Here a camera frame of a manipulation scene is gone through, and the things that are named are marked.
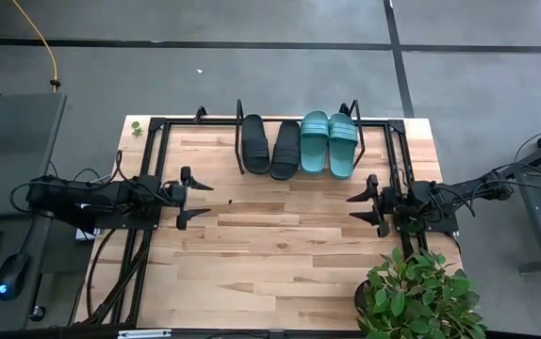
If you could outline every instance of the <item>computer mouse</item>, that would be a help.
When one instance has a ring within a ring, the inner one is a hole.
[[[17,253],[7,258],[0,266],[1,300],[13,300],[22,293],[28,263],[29,255]]]

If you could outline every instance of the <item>black slipper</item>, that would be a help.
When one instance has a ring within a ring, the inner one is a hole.
[[[253,174],[268,173],[271,157],[262,118],[255,114],[246,116],[241,131],[243,166]]]
[[[300,164],[300,125],[283,121],[272,151],[270,176],[274,180],[287,180],[296,175]]]

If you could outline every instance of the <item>gray desk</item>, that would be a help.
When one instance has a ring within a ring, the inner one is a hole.
[[[47,171],[65,102],[63,94],[0,96],[0,266],[20,249],[32,222],[9,209],[8,193]],[[18,192],[16,202],[24,199],[25,191]],[[25,328],[37,293],[51,220],[35,220],[26,246],[31,259],[25,287],[17,299],[0,300],[0,331]]]

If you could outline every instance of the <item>yellow cable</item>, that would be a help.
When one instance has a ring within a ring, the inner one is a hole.
[[[13,4],[15,4],[15,7],[17,7],[17,9],[22,12],[25,19],[29,22],[29,24],[31,24],[32,28],[34,28],[38,36],[41,38],[42,43],[44,44],[44,47],[46,47],[46,50],[48,51],[49,56],[51,56],[51,61],[53,61],[53,81],[51,81],[51,85],[53,86],[53,92],[57,93],[57,87],[59,86],[59,82],[57,79],[57,61],[55,60],[53,51],[51,51],[51,47],[48,46],[48,43],[46,42],[46,39],[42,36],[40,30],[38,30],[38,28],[32,22],[29,16],[27,16],[27,13],[24,12],[24,9],[21,6],[19,6],[19,3],[17,3],[16,0],[12,0],[12,1],[13,1]]]

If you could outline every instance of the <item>plant pot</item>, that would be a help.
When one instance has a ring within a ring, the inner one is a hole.
[[[354,306],[356,307],[356,311],[361,315],[365,316],[363,313],[361,313],[360,310],[367,310],[367,298],[365,297],[365,287],[369,286],[369,280],[365,280],[364,282],[361,282],[361,284],[356,287],[356,291],[354,292]]]

